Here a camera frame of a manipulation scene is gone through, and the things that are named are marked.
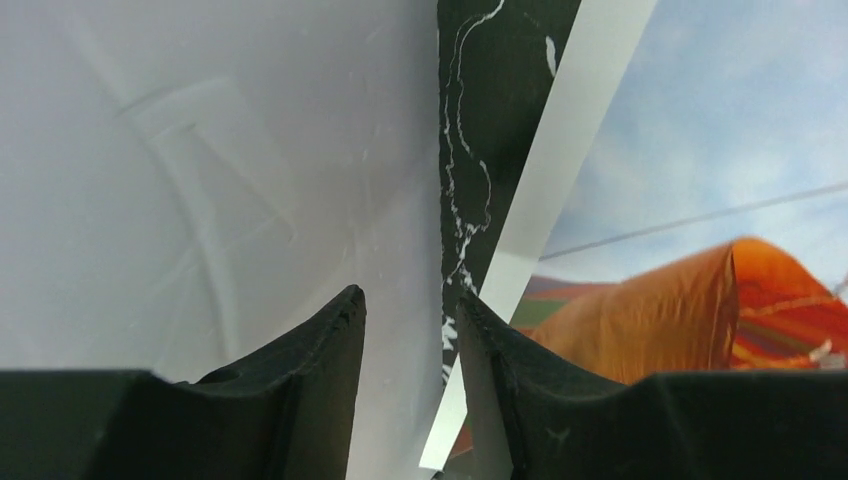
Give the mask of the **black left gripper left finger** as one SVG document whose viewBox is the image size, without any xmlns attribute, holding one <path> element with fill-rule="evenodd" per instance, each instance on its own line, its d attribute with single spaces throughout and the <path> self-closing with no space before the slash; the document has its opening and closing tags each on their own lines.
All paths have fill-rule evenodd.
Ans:
<svg viewBox="0 0 848 480">
<path fill-rule="evenodd" d="M 197 382 L 139 369 L 5 370 L 5 479 L 342 479 L 366 301 L 316 314 Z"/>
</svg>

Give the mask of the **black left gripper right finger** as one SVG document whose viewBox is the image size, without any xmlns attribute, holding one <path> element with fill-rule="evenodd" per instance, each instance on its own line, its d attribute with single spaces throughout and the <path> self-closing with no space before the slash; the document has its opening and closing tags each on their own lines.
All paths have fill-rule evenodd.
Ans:
<svg viewBox="0 0 848 480">
<path fill-rule="evenodd" d="M 480 479 L 843 479 L 845 371 L 654 374 L 626 386 L 457 308 Z"/>
</svg>

